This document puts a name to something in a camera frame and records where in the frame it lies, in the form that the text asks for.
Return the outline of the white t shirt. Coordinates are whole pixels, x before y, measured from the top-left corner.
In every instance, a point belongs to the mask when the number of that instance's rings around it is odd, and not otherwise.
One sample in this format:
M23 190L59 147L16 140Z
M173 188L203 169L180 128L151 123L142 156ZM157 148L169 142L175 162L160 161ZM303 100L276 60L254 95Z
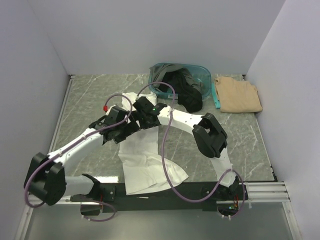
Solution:
M162 157L158 154L159 128L140 130L119 145L127 195L155 193L170 189Z

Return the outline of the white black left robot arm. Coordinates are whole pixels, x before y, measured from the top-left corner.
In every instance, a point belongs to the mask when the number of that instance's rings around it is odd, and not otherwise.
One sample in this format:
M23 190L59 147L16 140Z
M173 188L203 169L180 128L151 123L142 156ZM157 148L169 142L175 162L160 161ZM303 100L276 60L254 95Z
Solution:
M114 106L65 146L48 154L34 155L23 185L26 204L32 205L29 194L49 206L66 196L82 195L88 201L103 198L101 183L95 177L86 173L67 177L66 170L105 143L114 141L117 144L138 132L141 129L137 123L139 117L136 110Z

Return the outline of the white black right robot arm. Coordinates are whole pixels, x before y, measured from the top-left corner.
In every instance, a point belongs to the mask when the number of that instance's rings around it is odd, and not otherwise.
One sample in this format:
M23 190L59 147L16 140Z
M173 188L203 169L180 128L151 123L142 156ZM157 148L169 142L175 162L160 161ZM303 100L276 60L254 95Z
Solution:
M198 150L211 159L218 178L213 196L230 200L237 194L240 178L233 171L227 151L227 133L211 113L196 115L172 108L165 103L152 104L146 97L133 103L134 117L141 129L168 126L193 135Z

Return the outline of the grey t shirt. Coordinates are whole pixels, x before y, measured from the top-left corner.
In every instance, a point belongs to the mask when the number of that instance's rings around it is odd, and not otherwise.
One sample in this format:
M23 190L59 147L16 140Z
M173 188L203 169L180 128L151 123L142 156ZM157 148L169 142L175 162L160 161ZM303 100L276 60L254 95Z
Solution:
M202 85L198 83L186 66L177 63L159 63L150 68L152 82L161 82L167 73L181 73L189 86L201 91Z

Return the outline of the black t shirt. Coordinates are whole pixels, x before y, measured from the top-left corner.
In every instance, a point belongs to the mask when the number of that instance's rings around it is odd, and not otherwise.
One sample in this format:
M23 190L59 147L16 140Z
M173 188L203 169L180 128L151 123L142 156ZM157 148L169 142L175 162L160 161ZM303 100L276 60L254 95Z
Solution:
M203 108L201 92L190 86L181 73L166 73L163 82L173 87L177 103L183 105L188 113L195 113Z

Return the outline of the teal plastic basket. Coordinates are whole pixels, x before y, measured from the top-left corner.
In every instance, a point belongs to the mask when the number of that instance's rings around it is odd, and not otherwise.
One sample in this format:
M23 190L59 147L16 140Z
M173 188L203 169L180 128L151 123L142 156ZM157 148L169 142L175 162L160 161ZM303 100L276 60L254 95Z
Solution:
M212 76L203 66L182 63L157 63L149 68L149 88L158 98L171 99L173 93L207 97L212 88Z

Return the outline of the folded tan t shirt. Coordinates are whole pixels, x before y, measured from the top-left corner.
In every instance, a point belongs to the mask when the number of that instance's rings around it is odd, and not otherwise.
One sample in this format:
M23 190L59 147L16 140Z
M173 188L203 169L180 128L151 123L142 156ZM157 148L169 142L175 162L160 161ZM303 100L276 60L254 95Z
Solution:
M250 82L229 76L216 77L215 91L223 113L257 113L263 110L258 89Z

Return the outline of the black base crossbar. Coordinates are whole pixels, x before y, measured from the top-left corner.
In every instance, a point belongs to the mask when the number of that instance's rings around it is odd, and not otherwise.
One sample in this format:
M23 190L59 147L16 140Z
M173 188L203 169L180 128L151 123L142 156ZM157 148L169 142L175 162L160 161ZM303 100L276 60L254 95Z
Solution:
M175 189L184 197L192 200L202 199L209 195L217 182L184 182ZM243 200L243 188L238 179L230 187L219 185L217 190L207 200L200 203L190 203L178 197L170 188L160 192L126 195L124 183L101 183L100 193L94 200L101 200L111 204L119 211L155 211L155 210L203 210L217 211L217 202ZM99 205L89 204L81 206L81 213L85 216L97 216Z

